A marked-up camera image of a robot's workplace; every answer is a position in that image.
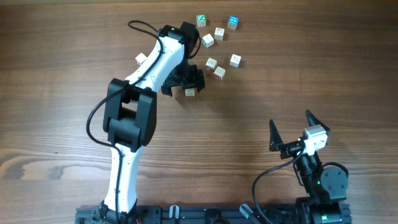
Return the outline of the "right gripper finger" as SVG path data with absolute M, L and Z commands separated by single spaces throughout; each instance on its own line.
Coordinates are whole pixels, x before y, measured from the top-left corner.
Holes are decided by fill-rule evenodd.
M 305 115 L 307 117 L 309 126 L 320 125 L 326 132 L 330 132 L 330 128 L 322 123 L 319 119 L 317 119 L 310 110 L 306 110 Z
M 269 129 L 270 129 L 269 150 L 271 152 L 279 151 L 281 149 L 281 147 L 284 145 L 284 143 L 283 143 L 283 140 L 278 132 L 278 129 L 277 129 L 273 119 L 271 119 L 269 121 Z

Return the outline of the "white block number four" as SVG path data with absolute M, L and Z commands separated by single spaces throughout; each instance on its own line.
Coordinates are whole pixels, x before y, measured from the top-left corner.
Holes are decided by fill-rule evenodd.
M 188 88 L 185 90 L 185 95 L 186 96 L 195 96 L 195 89 L 194 88 Z

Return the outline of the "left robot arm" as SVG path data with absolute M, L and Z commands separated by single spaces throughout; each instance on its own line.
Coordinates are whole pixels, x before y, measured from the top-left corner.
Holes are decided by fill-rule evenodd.
M 189 63 L 200 48 L 200 33 L 194 24 L 166 25 L 152 29 L 149 35 L 157 40 L 150 55 L 126 79 L 113 79 L 99 103 L 105 107 L 105 146 L 112 153 L 109 190 L 99 208 L 103 223 L 136 221 L 139 160 L 155 132 L 158 92 L 172 96 L 176 86 L 197 91 L 205 87 L 203 71 Z

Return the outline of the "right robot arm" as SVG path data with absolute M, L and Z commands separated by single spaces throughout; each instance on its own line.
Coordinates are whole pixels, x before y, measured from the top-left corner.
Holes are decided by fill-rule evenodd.
M 337 163 L 322 163 L 317 152 L 326 147 L 330 128 L 309 110 L 305 112 L 309 127 L 298 140 L 284 143 L 273 120 L 269 121 L 270 151 L 280 152 L 281 159 L 292 158 L 299 184 L 306 197 L 295 202 L 299 223 L 351 223 L 351 210 L 346 200 L 348 169 Z

